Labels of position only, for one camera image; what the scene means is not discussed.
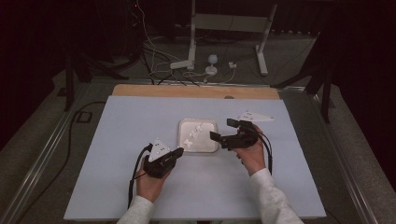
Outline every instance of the white tabletop sheet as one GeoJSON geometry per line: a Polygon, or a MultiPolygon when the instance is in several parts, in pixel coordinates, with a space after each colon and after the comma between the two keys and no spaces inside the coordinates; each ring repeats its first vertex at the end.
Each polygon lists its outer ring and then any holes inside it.
{"type": "MultiPolygon", "coordinates": [[[[256,122],[273,148],[273,177],[300,217],[325,217],[323,205],[282,100],[109,96],[64,218],[118,219],[143,147],[162,140],[177,147],[178,123],[213,119],[221,135],[236,134],[226,119],[250,111],[274,117],[256,122]]],[[[187,153],[166,180],[154,219],[258,219],[248,172],[233,151],[187,153]]]]}

